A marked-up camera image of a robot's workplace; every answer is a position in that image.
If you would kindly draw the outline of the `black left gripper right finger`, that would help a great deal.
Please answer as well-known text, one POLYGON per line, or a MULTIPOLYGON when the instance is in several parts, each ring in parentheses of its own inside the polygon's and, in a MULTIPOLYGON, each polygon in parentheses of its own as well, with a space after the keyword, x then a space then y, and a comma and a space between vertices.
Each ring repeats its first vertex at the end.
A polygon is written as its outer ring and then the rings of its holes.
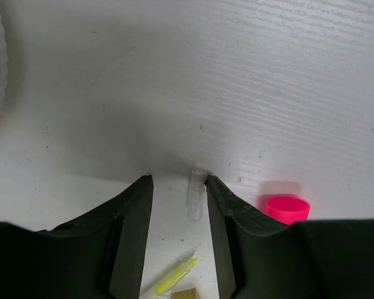
POLYGON ((374 298, 374 219, 286 225, 206 186, 221 298, 374 298))

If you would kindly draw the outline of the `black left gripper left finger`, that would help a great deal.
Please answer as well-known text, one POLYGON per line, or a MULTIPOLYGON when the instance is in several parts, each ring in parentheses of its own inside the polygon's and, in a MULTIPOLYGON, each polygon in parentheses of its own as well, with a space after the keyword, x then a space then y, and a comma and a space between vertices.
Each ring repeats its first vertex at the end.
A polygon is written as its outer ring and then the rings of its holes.
POLYGON ((152 202, 142 176, 52 230, 0 222, 0 298, 138 298, 152 202))

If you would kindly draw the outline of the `yellow clear pen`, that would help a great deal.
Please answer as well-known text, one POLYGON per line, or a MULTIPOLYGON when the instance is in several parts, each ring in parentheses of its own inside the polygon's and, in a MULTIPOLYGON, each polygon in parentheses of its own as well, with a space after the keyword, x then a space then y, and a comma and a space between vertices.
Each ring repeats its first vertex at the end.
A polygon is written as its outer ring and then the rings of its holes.
POLYGON ((191 254, 173 264, 152 287, 142 291, 139 298, 162 297, 190 273, 197 261, 195 254, 191 254))

